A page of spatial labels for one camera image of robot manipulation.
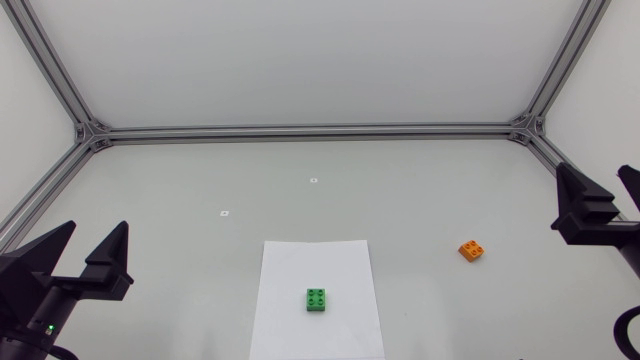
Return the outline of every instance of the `black cable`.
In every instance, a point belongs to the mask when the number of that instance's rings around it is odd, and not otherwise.
[[[73,355],[71,351],[55,345],[49,350],[49,355],[60,360],[80,360],[77,356]]]
[[[640,306],[624,312],[618,320],[616,320],[615,325],[613,325],[613,338],[616,340],[620,351],[622,351],[629,360],[640,360],[640,354],[633,347],[633,344],[631,344],[631,339],[629,339],[629,323],[638,315],[640,315]]]

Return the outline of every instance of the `white floor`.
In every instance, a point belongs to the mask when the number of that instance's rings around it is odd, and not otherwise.
[[[615,249],[565,245],[556,214],[553,177],[506,141],[131,146],[97,154],[30,238],[75,220],[56,274],[77,275],[130,223],[124,302],[81,302],[59,338],[81,359],[246,359],[263,242],[353,239],[388,359],[622,359],[612,326],[640,283]]]

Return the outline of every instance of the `white paper sheet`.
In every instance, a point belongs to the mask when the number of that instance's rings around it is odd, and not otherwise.
[[[307,312],[308,288],[324,312]],[[250,359],[384,359],[366,241],[265,242]]]

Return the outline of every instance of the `white wall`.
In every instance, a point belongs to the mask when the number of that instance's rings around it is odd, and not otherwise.
[[[114,127],[506,122],[581,0],[34,0]]]
[[[616,176],[640,169],[640,2],[614,0],[548,114],[548,134],[581,170],[638,210]]]
[[[640,282],[615,249],[549,228],[555,191],[508,141],[115,147],[27,238],[77,221],[54,272],[77,276],[130,223],[135,284],[82,301],[58,339],[81,359],[247,359],[263,241],[354,239],[369,241],[388,359],[623,359],[612,326]],[[486,249],[472,264],[469,239]]]
[[[73,125],[0,10],[0,219],[73,145]]]

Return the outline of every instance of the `corner bracket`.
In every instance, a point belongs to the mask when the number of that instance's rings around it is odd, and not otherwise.
[[[527,146],[532,138],[545,135],[545,123],[546,118],[544,116],[524,113],[509,122],[513,131],[507,139]]]

